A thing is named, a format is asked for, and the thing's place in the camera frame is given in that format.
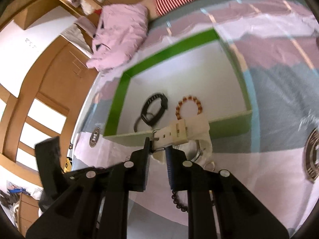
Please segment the black wrist watch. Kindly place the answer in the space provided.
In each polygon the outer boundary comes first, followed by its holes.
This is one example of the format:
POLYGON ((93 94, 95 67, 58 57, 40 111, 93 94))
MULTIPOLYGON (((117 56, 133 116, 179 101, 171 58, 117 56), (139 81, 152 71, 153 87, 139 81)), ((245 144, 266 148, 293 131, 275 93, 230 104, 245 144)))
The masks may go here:
POLYGON ((148 126, 153 127, 160 121, 167 109, 167 97, 163 93, 154 93, 143 105, 140 117, 148 126))

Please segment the white wrist watch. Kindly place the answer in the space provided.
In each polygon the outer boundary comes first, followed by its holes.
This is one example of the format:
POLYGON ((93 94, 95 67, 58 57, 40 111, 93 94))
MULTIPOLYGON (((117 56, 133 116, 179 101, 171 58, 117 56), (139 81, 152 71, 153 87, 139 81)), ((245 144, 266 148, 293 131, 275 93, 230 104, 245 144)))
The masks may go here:
POLYGON ((153 131, 151 136, 154 151, 152 158, 164 164, 166 163, 164 151, 166 147, 195 141, 199 146, 200 156, 192 161, 201 166, 211 163, 213 162, 213 146, 209 130, 209 122, 202 114, 171 122, 169 126, 153 131))

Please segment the wooden wardrobe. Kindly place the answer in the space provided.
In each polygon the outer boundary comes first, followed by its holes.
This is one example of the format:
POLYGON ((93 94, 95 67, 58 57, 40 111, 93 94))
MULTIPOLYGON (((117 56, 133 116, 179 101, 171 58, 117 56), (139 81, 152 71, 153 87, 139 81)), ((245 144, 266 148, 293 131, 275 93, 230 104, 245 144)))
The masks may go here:
MULTIPOLYGON (((1 0, 1 28, 4 29, 15 16, 40 1, 1 0)), ((19 166, 16 162, 17 149, 22 144, 20 141, 22 129, 24 124, 27 123, 34 128, 39 128, 42 132, 46 131, 44 125, 28 116, 31 104, 35 99, 39 99, 53 110, 67 116, 60 145, 62 149, 67 149, 69 146, 76 123, 75 115, 79 113, 80 109, 72 110, 63 106, 54 98, 56 92, 48 90, 50 82, 55 80, 59 84, 68 84, 71 82, 70 78, 63 76, 59 71, 56 71, 53 75, 48 75, 48 72, 57 64, 63 52, 74 49, 75 47, 65 38, 58 37, 31 66, 22 83, 20 95, 15 97, 9 93, 5 98, 7 105, 1 119, 1 165, 18 177, 37 186, 42 184, 40 176, 19 166)))

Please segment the green cardboard box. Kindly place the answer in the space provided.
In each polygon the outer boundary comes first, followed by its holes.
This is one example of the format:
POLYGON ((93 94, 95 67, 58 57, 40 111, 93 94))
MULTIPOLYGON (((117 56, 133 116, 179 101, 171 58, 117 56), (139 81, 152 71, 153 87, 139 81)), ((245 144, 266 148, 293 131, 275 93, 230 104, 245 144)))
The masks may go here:
POLYGON ((163 93, 168 109, 156 124, 158 129, 181 117, 196 116, 202 108, 213 139, 236 136, 251 127, 251 103, 241 71, 226 44, 214 29, 178 40, 175 44, 138 62, 123 72, 110 107, 104 138, 125 146, 141 146, 152 130, 134 132, 136 119, 154 93, 163 93))

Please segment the pink folded blanket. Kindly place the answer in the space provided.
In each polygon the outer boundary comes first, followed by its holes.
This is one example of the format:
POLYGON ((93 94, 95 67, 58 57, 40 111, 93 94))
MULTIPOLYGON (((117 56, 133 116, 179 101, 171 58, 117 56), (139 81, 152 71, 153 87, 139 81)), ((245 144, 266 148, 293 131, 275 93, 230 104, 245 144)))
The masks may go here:
POLYGON ((102 8, 87 67, 97 71, 128 62, 148 32, 148 10, 141 4, 112 4, 102 8))

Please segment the patterned bed sheet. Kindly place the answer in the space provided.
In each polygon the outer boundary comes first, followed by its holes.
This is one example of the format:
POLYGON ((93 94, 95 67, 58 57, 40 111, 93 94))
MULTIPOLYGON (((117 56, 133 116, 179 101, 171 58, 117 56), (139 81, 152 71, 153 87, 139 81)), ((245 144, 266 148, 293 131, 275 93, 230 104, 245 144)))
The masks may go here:
POLYGON ((237 57, 252 106, 248 132, 213 139, 230 171, 285 226, 318 238, 318 23, 303 0, 200 0, 151 24, 137 57, 198 26, 214 26, 237 57))

